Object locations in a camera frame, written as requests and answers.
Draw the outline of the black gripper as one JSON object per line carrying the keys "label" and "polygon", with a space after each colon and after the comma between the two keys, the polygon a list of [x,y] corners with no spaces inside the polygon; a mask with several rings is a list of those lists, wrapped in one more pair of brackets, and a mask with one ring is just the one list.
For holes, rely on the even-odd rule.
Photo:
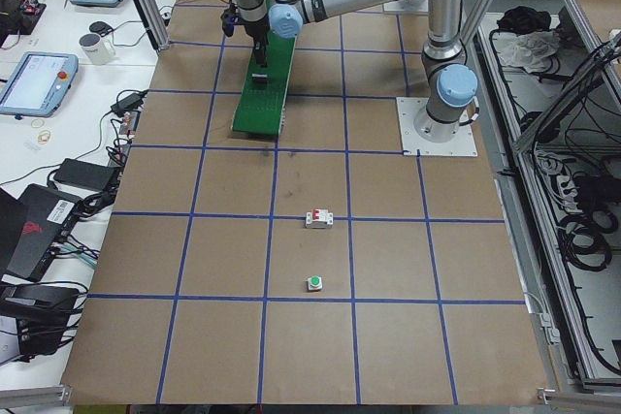
{"label": "black gripper", "polygon": [[268,32],[270,30],[270,24],[267,16],[256,21],[250,21],[248,19],[242,19],[245,32],[250,36],[254,42],[253,56],[256,64],[262,68],[268,66],[267,62],[267,47],[268,47]]}

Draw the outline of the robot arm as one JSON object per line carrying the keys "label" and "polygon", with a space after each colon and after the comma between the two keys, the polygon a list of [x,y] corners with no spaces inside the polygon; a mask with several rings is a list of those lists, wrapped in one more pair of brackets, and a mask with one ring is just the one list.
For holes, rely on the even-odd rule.
{"label": "robot arm", "polygon": [[[233,119],[233,130],[276,136],[283,121],[283,109],[291,70],[293,48],[307,23],[364,10],[401,0],[231,0],[223,13],[222,29],[232,36],[241,25],[253,40],[253,61],[249,63],[242,98]],[[427,0],[428,38],[423,59],[428,81],[444,106],[429,105],[437,122],[453,121],[449,108],[468,103],[450,97],[441,88],[450,72],[466,63],[461,39],[461,0]]]}

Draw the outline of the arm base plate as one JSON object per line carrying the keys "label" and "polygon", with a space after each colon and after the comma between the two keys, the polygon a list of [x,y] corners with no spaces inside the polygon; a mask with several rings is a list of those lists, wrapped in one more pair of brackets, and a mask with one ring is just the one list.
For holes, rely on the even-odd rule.
{"label": "arm base plate", "polygon": [[386,14],[426,16],[429,13],[428,0],[398,0],[382,5]]}
{"label": "arm base plate", "polygon": [[457,122],[443,124],[427,114],[426,97],[396,99],[402,152],[406,156],[476,157],[478,155],[469,109]]}

